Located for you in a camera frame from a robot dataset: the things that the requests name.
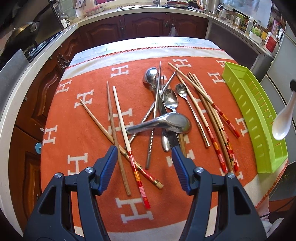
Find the plain dark wooden chopstick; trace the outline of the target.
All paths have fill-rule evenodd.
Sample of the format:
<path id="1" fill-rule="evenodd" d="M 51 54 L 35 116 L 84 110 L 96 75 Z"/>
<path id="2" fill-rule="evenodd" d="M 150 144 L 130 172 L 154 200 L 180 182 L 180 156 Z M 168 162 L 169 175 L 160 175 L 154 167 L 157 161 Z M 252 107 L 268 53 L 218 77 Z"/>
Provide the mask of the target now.
<path id="1" fill-rule="evenodd" d="M 132 193 L 131 193 L 130 186 L 129 186 L 129 183 L 128 183 L 128 180 L 127 180 L 125 168 L 123 166 L 123 162 L 122 162 L 122 158 L 121 158 L 121 152 L 120 152 L 120 148 L 119 148 L 119 143 L 118 143 L 118 139 L 117 139 L 117 135 L 116 135 L 115 123 L 114 123 L 114 118 L 113 118 L 112 103 L 111 103 L 110 88 L 109 88 L 109 82 L 108 81 L 106 83 L 106 89 L 107 89 L 107 103 L 108 103 L 109 118 L 110 118 L 110 124 L 111 124 L 111 132 L 112 132 L 112 137 L 113 137 L 113 140 L 114 140 L 114 145 L 118 149 L 117 162 L 118 162 L 118 165 L 119 165 L 119 169 L 120 169 L 120 173 L 121 173 L 121 177 L 122 177 L 122 180 L 123 180 L 123 185 L 125 187 L 126 194 L 127 194 L 127 196 L 131 196 Z"/>

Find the black wok pan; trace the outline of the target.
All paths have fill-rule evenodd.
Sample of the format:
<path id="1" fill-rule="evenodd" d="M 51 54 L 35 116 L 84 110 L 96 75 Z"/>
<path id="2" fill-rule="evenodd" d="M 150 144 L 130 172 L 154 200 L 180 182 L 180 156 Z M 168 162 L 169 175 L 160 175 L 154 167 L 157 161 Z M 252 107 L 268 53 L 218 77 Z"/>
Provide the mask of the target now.
<path id="1" fill-rule="evenodd" d="M 12 48 L 16 45 L 23 45 L 25 42 L 34 42 L 36 36 L 39 33 L 40 29 L 40 17 L 54 4 L 58 3 L 59 1 L 51 1 L 49 2 L 34 18 L 32 22 L 25 23 L 18 28 L 14 28 L 12 34 L 8 38 L 5 49 Z"/>

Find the wooden chopstick decorated tip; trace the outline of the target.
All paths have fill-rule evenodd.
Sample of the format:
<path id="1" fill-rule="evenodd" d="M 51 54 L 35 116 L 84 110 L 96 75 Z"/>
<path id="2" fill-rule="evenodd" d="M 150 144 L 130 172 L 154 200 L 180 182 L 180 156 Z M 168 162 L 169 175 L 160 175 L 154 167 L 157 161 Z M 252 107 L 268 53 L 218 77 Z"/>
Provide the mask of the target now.
<path id="1" fill-rule="evenodd" d="M 95 124 L 99 127 L 99 129 L 103 132 L 103 134 L 109 139 L 109 141 L 114 144 L 114 140 L 112 135 L 107 132 L 107 130 L 103 127 L 103 125 L 97 120 L 97 118 L 94 116 L 94 114 L 90 111 L 90 109 L 86 106 L 86 104 L 80 99 L 80 103 L 86 110 L 86 112 L 89 114 L 89 116 L 92 118 L 92 120 L 95 122 Z M 120 150 L 120 153 L 123 157 L 126 158 L 126 160 L 129 162 L 129 157 L 127 151 L 121 146 L 118 145 L 118 148 Z M 137 161 L 134 161 L 135 167 L 139 173 L 142 174 L 144 178 L 149 180 L 154 186 L 156 186 L 158 189 L 163 189 L 164 185 L 154 176 L 152 176 L 148 171 L 145 171 L 142 165 L 140 165 Z"/>

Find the large steel soup spoon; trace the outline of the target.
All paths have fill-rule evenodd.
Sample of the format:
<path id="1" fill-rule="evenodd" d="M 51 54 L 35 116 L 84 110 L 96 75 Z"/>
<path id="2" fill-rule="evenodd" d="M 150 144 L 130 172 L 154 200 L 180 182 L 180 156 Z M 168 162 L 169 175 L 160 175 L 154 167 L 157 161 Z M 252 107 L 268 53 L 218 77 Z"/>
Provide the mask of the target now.
<path id="1" fill-rule="evenodd" d="M 141 133 L 155 128 L 163 128 L 175 133 L 188 133 L 191 130 L 190 120 L 180 113 L 166 113 L 143 123 L 125 128 L 128 134 Z"/>

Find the red-banded light chopstick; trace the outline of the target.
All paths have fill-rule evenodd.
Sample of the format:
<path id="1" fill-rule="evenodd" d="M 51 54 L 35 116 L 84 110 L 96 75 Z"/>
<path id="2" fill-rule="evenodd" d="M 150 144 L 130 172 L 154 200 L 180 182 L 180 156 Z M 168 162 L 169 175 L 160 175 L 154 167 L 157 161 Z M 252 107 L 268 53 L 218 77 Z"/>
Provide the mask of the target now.
<path id="1" fill-rule="evenodd" d="M 112 90 L 113 90 L 114 100 L 115 100 L 117 114 L 118 114 L 118 118 L 119 118 L 120 128 L 121 128 L 121 131 L 122 131 L 123 139 L 124 139 L 125 146 L 126 146 L 126 151 L 127 151 L 127 154 L 128 154 L 130 165 L 131 165 L 132 170 L 133 170 L 135 181 L 137 183 L 137 187 L 138 187 L 138 190 L 140 192 L 140 195 L 141 195 L 141 198 L 143 200 L 145 208 L 150 209 L 151 206 L 150 206 L 149 200 L 147 198 L 147 195 L 145 193 L 145 190 L 144 190 L 142 181 L 140 179 L 139 173 L 137 171 L 137 167 L 135 165 L 135 159 L 134 159 L 132 149 L 131 149 L 131 146 L 130 146 L 130 143 L 129 143 L 129 140 L 128 140 L 127 131 L 125 129 L 125 122 L 123 120 L 123 116 L 122 116 L 122 112 L 121 112 L 121 108 L 120 108 L 120 103 L 119 103 L 116 87 L 113 86 Z"/>

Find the steel kettle jug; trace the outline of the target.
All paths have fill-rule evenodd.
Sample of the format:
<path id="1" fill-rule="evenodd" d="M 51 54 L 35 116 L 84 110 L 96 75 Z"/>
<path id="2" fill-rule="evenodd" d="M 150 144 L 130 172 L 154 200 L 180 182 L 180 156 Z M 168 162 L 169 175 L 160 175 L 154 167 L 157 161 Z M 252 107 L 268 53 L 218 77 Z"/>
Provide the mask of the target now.
<path id="1" fill-rule="evenodd" d="M 206 12 L 216 15 L 220 0 L 203 0 L 202 4 Z"/>

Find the large steel ladle spoon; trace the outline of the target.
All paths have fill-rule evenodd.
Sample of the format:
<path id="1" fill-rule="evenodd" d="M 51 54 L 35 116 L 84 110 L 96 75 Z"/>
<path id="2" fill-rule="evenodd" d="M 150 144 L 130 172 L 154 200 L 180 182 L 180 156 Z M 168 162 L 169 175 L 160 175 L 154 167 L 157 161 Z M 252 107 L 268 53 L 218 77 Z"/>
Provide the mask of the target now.
<path id="1" fill-rule="evenodd" d="M 153 91 L 156 90 L 156 77 L 157 77 L 158 70 L 156 67 L 149 68 L 143 78 L 143 82 L 149 84 Z"/>

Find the medium steel spoon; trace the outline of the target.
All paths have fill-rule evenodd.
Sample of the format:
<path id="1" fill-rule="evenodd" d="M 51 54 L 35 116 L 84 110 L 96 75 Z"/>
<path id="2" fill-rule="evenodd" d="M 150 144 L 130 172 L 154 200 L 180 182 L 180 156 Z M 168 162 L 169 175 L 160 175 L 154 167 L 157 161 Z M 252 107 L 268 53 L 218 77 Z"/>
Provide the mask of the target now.
<path id="1" fill-rule="evenodd" d="M 168 118 L 175 116 L 177 111 L 176 108 L 178 107 L 178 100 L 175 92 L 172 89 L 166 89 L 163 93 L 163 104 L 166 108 L 170 109 L 170 113 L 165 114 L 165 119 L 163 121 L 164 128 L 167 132 L 166 138 L 169 142 L 169 150 L 172 149 L 174 146 L 179 145 L 178 134 L 173 131 L 172 125 L 169 122 Z"/>

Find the bamboo chopstick red pattern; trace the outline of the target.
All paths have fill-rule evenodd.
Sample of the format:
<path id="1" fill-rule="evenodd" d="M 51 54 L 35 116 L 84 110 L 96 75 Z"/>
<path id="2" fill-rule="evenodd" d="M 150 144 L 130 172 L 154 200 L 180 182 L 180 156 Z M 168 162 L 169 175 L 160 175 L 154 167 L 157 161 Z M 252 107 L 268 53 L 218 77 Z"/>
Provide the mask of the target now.
<path id="1" fill-rule="evenodd" d="M 210 96 L 208 96 L 204 87 L 201 85 L 200 81 L 197 79 L 195 75 L 189 72 L 187 76 L 204 92 L 204 94 L 208 98 L 210 98 Z M 211 104 L 204 97 L 202 99 L 204 104 L 207 105 L 207 110 L 209 111 L 209 116 L 212 121 L 212 125 L 215 128 L 215 132 L 217 134 L 218 140 L 220 142 L 220 146 L 222 148 L 222 152 L 224 154 L 224 158 L 227 164 L 227 170 L 228 172 L 233 172 L 232 163 L 231 163 L 231 154 L 230 154 L 230 150 L 227 147 L 227 142 L 226 142 L 226 138 L 224 137 L 224 132 L 222 131 L 222 127 L 220 126 L 220 118 L 218 117 L 216 110 L 211 106 Z"/>

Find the white bowl on counter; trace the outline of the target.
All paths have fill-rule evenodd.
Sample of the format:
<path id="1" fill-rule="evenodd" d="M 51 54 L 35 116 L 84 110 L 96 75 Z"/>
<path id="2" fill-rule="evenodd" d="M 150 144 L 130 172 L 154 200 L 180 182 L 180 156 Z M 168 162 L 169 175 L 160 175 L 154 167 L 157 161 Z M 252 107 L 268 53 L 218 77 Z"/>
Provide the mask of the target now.
<path id="1" fill-rule="evenodd" d="M 262 39 L 259 36 L 257 36 L 255 33 L 253 33 L 252 31 L 249 32 L 249 37 L 250 37 L 251 40 L 253 40 L 257 44 L 262 43 Z"/>

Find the dark wooden kitchen cabinets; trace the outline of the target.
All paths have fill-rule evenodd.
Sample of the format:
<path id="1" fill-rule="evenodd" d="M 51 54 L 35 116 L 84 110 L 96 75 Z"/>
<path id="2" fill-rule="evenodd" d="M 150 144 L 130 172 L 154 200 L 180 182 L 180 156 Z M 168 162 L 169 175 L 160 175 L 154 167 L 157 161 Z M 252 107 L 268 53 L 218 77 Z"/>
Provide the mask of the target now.
<path id="1" fill-rule="evenodd" d="M 176 27 L 181 37 L 205 38 L 208 20 L 175 13 L 136 13 L 93 21 L 63 37 L 31 79 L 16 116 L 9 151 L 9 187 L 16 219 L 24 229 L 41 193 L 41 157 L 35 144 L 43 128 L 62 74 L 75 54 L 107 43 L 169 34 Z"/>

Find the red canister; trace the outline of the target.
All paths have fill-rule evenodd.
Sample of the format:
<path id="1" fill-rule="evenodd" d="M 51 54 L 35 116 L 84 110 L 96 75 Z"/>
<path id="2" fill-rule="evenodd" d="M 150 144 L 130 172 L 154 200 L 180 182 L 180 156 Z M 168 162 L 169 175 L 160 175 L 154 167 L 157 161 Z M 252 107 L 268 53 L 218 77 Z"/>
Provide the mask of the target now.
<path id="1" fill-rule="evenodd" d="M 272 53 L 274 51 L 274 48 L 276 47 L 276 43 L 276 37 L 271 32 L 268 32 L 266 40 L 264 42 L 264 48 Z"/>

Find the small steel teaspoon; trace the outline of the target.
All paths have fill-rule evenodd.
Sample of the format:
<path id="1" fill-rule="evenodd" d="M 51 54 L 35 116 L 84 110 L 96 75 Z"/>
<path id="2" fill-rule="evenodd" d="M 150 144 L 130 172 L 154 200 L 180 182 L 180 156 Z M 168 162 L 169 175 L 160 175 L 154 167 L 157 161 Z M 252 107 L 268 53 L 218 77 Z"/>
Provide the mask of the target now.
<path id="1" fill-rule="evenodd" d="M 179 84 L 177 84 L 177 85 L 175 86 L 175 89 L 176 89 L 176 91 L 177 91 L 177 94 L 178 94 L 180 97 L 182 97 L 182 98 L 187 102 L 187 105 L 188 105 L 189 108 L 191 109 L 191 112 L 192 112 L 192 114 L 193 114 L 193 116 L 194 116 L 194 118 L 195 118 L 195 121 L 196 121 L 197 127 L 198 127 L 199 132 L 200 132 L 200 134 L 201 134 L 201 136 L 202 136 L 202 139 L 203 139 L 204 145 L 205 145 L 206 148 L 209 148 L 209 147 L 210 147 L 210 143 L 209 143 L 209 141 L 208 141 L 208 139 L 207 139 L 207 137 L 206 137 L 206 134 L 205 134 L 205 132 L 204 132 L 204 130 L 203 130 L 203 127 L 202 127 L 202 125 L 201 125 L 201 123 L 200 123 L 200 121 L 199 121 L 199 118 L 198 118 L 197 114 L 195 113 L 194 109 L 192 108 L 192 105 L 190 104 L 190 102 L 189 102 L 189 100 L 188 100 L 188 98 L 187 98 L 187 96 L 188 96 L 187 88 L 185 87 L 184 84 L 179 83 Z"/>

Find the white ceramic soup spoon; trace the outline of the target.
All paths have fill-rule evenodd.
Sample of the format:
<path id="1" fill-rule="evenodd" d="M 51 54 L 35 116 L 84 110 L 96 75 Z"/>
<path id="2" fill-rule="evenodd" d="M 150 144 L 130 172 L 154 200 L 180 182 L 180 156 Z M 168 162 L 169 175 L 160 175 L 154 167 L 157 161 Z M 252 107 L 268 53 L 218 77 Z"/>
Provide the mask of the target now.
<path id="1" fill-rule="evenodd" d="M 284 139 L 292 123 L 292 115 L 295 107 L 295 91 L 292 92 L 290 100 L 285 108 L 276 116 L 273 121 L 272 134 L 276 140 Z"/>

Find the long red-tipped chopstick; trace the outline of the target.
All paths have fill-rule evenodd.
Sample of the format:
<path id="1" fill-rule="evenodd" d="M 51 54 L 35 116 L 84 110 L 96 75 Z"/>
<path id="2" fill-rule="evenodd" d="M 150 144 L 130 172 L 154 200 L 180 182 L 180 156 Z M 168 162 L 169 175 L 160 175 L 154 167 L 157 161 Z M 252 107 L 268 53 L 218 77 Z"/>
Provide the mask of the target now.
<path id="1" fill-rule="evenodd" d="M 187 77 L 184 73 L 182 73 L 182 71 L 180 71 L 176 66 L 174 66 L 170 62 L 168 63 L 168 65 L 171 66 L 175 71 L 177 71 L 177 73 L 179 73 L 187 81 L 189 81 L 191 85 L 193 85 L 193 87 L 204 97 L 204 99 L 206 99 L 206 101 L 210 103 L 210 105 L 218 112 L 218 114 L 222 117 L 222 119 L 226 121 L 227 125 L 229 126 L 230 130 L 232 130 L 236 138 L 239 138 L 240 137 L 239 132 L 236 130 L 236 128 L 230 122 L 227 116 L 222 112 L 222 110 L 210 99 L 210 97 L 208 97 L 208 95 L 200 87 L 198 87 L 189 77 Z"/>

